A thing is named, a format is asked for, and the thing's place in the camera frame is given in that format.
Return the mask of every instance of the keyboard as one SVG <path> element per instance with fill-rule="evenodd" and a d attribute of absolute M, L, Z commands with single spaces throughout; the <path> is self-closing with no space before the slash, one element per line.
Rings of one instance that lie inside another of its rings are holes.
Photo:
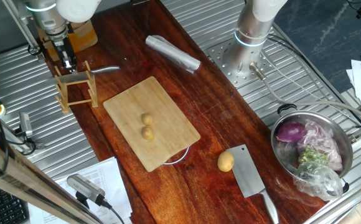
<path fill-rule="evenodd" d="M 25 202 L 0 189 L 0 224 L 21 224 L 28 220 Z"/>

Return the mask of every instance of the knife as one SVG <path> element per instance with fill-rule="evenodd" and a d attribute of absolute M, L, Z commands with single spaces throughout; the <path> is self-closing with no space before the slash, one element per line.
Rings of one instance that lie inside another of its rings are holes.
<path fill-rule="evenodd" d="M 279 216 L 274 203 L 266 192 L 265 185 L 258 170 L 255 167 L 253 159 L 245 145 L 237 146 L 227 151 L 231 152 L 235 158 L 233 165 L 233 174 L 235 174 L 237 184 L 245 198 L 254 194 L 260 194 L 263 197 L 266 210 L 274 224 L 279 223 Z"/>
<path fill-rule="evenodd" d="M 107 66 L 107 67 L 103 67 L 103 68 L 97 68 L 94 70 L 91 70 L 91 74 L 90 75 L 96 75 L 96 74 L 100 74 L 100 73 L 105 73 L 105 72 L 114 72 L 119 70 L 119 66 Z M 70 83 L 70 82 L 77 82 L 77 81 L 82 81 L 82 80 L 87 80 L 88 79 L 88 75 L 86 72 L 73 72 L 71 74 L 68 75 L 62 75 L 57 77 L 62 83 Z M 56 78 L 52 77 L 52 78 L 48 78 L 45 81 L 43 81 L 43 83 L 46 85 L 47 83 L 55 85 L 57 84 Z"/>

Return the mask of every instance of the pot handle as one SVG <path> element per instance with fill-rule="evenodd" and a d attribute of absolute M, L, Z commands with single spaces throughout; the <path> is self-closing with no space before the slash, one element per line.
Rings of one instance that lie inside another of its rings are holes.
<path fill-rule="evenodd" d="M 345 182 L 344 186 L 342 187 L 342 194 L 347 193 L 349 190 L 349 184 L 347 182 Z M 335 196 L 335 193 L 333 191 L 327 191 L 327 193 L 331 196 Z"/>
<path fill-rule="evenodd" d="M 295 110 L 297 110 L 297 106 L 292 104 L 292 103 L 286 103 L 285 105 L 281 105 L 278 108 L 278 115 L 280 116 L 280 113 L 284 110 L 288 110 L 290 108 L 294 108 Z"/>

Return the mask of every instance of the green vegetable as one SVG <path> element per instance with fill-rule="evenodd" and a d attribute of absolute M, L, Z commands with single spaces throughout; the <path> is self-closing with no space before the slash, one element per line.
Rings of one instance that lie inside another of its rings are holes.
<path fill-rule="evenodd" d="M 329 159 L 327 158 L 327 156 L 325 154 L 317 152 L 310 146 L 308 146 L 306 150 L 299 156 L 298 164 L 301 165 L 304 162 L 317 162 L 325 166 L 329 165 Z"/>

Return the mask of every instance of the paper document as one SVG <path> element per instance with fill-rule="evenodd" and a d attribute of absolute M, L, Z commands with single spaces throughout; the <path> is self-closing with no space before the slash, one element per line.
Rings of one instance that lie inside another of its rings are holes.
<path fill-rule="evenodd" d="M 108 203 L 113 206 L 114 210 L 124 221 L 127 220 L 129 221 L 128 223 L 131 223 L 129 219 L 132 213 L 131 204 L 129 203 L 128 195 L 125 191 L 125 186 L 121 178 L 120 170 L 118 169 L 117 160 L 114 157 L 102 161 L 94 166 L 82 169 L 75 174 L 81 174 L 86 179 L 102 188 L 106 192 L 105 198 L 107 199 Z M 76 191 L 67 184 L 67 177 L 56 180 L 56 183 L 58 183 L 63 189 L 75 197 Z M 117 216 L 107 208 L 99 207 L 90 200 L 88 200 L 88 205 L 91 212 L 99 217 L 103 223 L 120 223 L 120 220 L 117 218 Z M 29 212 L 31 224 L 67 223 L 31 204 L 29 204 Z"/>
<path fill-rule="evenodd" d="M 351 60 L 352 73 L 354 76 L 355 94 L 361 100 L 361 62 Z"/>
<path fill-rule="evenodd" d="M 349 77 L 351 84 L 354 86 L 355 85 L 354 84 L 354 73 L 353 73 L 352 69 L 347 69 L 346 71 L 347 71 L 347 75 Z"/>

